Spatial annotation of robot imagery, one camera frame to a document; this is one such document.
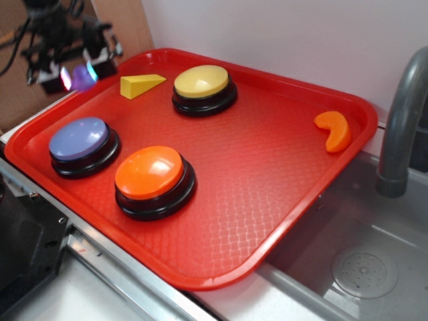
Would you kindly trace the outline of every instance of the white wall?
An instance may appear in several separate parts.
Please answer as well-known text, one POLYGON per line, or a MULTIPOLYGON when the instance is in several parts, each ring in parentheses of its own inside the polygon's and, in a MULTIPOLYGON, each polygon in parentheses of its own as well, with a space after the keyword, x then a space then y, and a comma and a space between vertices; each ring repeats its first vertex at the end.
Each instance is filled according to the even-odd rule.
POLYGON ((142 0, 156 48, 174 47, 360 96, 386 121, 428 45, 428 0, 142 0))

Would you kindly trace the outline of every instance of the toy block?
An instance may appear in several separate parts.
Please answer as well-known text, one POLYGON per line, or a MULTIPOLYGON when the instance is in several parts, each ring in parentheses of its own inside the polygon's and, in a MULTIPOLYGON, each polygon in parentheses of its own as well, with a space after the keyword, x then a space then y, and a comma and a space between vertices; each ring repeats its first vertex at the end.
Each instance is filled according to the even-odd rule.
POLYGON ((159 75, 120 77, 120 94, 128 99, 134 99, 165 80, 167 79, 159 75))

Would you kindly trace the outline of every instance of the sink drain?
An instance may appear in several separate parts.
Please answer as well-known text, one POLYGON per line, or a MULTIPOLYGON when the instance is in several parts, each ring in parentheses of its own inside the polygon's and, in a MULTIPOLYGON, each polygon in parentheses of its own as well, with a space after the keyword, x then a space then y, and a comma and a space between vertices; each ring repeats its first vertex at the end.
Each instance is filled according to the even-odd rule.
POLYGON ((373 299, 389 293, 397 283, 397 267, 391 257, 369 246, 349 247, 332 263, 336 283, 357 298, 373 299))

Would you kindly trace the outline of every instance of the purple light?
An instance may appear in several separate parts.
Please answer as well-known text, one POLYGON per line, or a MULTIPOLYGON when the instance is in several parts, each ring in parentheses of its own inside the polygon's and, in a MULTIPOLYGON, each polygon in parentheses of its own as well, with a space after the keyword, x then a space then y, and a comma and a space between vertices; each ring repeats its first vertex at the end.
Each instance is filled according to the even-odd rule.
POLYGON ((73 70, 73 90, 88 90, 90 89, 96 81, 90 75, 87 67, 85 65, 78 65, 73 70))

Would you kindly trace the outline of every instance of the black button base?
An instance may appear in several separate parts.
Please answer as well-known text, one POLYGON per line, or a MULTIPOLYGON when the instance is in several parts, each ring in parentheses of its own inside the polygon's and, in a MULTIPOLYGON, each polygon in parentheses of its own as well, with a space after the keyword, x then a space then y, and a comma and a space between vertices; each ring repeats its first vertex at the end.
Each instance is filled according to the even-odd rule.
POLYGON ((175 110, 186 116, 204 117, 218 114, 230 106, 237 99, 237 88, 232 78, 229 76, 227 86, 220 92, 202 98, 186 98, 177 93, 173 88, 173 104, 175 110))

